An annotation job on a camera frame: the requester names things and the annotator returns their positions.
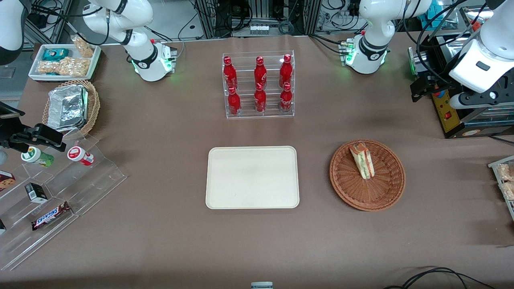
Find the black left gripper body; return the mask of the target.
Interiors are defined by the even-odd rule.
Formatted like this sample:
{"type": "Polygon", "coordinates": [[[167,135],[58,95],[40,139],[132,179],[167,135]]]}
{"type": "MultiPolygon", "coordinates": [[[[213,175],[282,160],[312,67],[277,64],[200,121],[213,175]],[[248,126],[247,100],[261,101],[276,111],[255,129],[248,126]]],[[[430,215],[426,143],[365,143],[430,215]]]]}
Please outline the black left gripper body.
{"type": "Polygon", "coordinates": [[[425,80],[422,97],[440,93],[443,90],[454,90],[457,88],[457,83],[448,73],[441,73],[439,77],[433,73],[423,73],[422,78],[425,80]]]}

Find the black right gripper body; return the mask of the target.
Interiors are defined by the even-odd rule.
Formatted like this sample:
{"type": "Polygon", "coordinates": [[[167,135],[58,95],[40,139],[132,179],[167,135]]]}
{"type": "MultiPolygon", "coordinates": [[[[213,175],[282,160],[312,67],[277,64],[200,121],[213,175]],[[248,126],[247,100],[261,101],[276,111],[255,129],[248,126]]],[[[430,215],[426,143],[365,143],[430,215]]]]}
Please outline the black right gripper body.
{"type": "Polygon", "coordinates": [[[34,127],[22,124],[20,117],[25,112],[18,110],[3,102],[0,103],[0,142],[1,146],[17,151],[27,151],[30,144],[35,144],[34,127]]]}

